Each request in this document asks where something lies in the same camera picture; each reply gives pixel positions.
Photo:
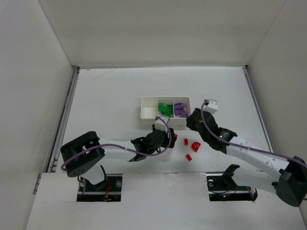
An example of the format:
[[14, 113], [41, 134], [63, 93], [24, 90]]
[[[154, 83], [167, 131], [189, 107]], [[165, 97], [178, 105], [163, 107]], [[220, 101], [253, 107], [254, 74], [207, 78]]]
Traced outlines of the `large purple arch lego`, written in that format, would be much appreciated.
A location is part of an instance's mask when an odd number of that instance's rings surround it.
[[182, 112], [185, 112], [185, 107], [183, 103], [175, 103], [173, 104], [174, 115], [179, 116]]

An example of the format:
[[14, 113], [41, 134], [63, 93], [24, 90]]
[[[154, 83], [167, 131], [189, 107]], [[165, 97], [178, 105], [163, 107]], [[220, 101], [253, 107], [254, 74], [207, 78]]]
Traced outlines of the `red curved lego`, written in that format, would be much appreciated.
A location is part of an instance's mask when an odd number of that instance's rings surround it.
[[198, 152], [200, 146], [201, 146], [201, 144], [200, 144], [199, 142], [193, 142], [192, 145], [191, 145], [191, 149], [192, 149], [194, 152]]

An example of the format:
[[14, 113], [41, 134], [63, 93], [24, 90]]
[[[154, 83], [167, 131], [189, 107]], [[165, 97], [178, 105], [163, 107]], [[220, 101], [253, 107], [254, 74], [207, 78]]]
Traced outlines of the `green two-stud lego brick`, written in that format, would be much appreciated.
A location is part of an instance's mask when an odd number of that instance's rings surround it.
[[159, 111], [162, 115], [164, 116], [169, 116], [170, 115], [170, 112], [169, 112], [169, 109], [167, 106], [162, 106], [159, 108]]

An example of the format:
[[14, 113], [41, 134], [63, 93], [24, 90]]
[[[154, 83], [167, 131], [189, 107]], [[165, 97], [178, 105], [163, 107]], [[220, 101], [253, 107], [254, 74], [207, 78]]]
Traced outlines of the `small purple curved lego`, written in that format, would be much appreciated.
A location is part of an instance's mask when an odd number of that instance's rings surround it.
[[187, 118], [187, 117], [188, 117], [188, 113], [185, 112], [185, 111], [181, 111], [181, 112], [180, 112], [180, 117], [181, 117], [181, 118]]

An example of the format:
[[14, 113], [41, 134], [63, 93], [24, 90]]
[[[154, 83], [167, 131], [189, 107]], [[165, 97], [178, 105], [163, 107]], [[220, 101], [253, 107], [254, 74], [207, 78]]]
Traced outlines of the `long green lego plate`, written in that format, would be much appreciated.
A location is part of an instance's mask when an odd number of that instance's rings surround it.
[[172, 113], [168, 113], [168, 112], [165, 112], [163, 113], [164, 116], [167, 116], [169, 118], [172, 118], [173, 117], [173, 114]]

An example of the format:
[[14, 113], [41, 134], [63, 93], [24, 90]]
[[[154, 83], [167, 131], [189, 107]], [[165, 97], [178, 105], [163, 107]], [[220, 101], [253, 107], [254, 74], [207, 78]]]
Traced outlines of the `green square lego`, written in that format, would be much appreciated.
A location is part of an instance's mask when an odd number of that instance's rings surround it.
[[173, 114], [173, 106], [170, 105], [170, 104], [167, 104], [167, 105], [166, 105], [166, 112], [167, 112], [168, 114]]
[[163, 103], [159, 103], [158, 104], [158, 111], [161, 112], [161, 113], [164, 113], [165, 112], [165, 105]]

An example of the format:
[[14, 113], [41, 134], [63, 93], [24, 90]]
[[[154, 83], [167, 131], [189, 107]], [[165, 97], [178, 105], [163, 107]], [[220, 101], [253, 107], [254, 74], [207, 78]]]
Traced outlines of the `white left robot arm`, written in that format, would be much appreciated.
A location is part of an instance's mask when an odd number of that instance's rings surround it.
[[106, 177], [100, 167], [103, 160], [139, 162], [172, 149], [176, 140], [172, 128], [159, 130], [153, 127], [148, 135], [126, 142], [100, 139], [96, 132], [89, 131], [61, 147], [61, 169], [68, 177], [82, 177], [97, 185]]

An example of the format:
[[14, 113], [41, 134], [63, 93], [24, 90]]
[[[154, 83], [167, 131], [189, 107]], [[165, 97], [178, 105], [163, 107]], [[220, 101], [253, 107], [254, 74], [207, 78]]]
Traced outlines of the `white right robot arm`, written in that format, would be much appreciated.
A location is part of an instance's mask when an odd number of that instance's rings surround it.
[[255, 187], [276, 194], [290, 206], [301, 205], [307, 195], [307, 164], [302, 158], [257, 149], [237, 133], [219, 127], [211, 113], [199, 108], [187, 117], [186, 122], [186, 126], [198, 132], [212, 149], [241, 159], [265, 173], [264, 176], [257, 172], [237, 173], [239, 166], [231, 165], [223, 174], [231, 189], [236, 186]]

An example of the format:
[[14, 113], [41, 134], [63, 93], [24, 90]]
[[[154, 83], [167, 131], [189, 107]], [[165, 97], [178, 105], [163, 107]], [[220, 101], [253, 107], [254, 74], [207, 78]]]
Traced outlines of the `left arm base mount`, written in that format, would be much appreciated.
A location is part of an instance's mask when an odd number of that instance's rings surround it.
[[79, 176], [77, 202], [120, 202], [122, 189], [122, 174], [107, 174], [104, 167], [100, 166], [103, 173], [103, 181], [91, 184], [85, 178]]

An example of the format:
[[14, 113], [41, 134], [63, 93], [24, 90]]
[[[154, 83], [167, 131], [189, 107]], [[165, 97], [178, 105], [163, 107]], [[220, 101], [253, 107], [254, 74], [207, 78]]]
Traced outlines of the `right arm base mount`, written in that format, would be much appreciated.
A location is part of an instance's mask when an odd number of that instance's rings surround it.
[[211, 202], [251, 201], [258, 198], [256, 188], [239, 186], [234, 180], [234, 172], [239, 165], [231, 164], [224, 172], [206, 174], [209, 200]]

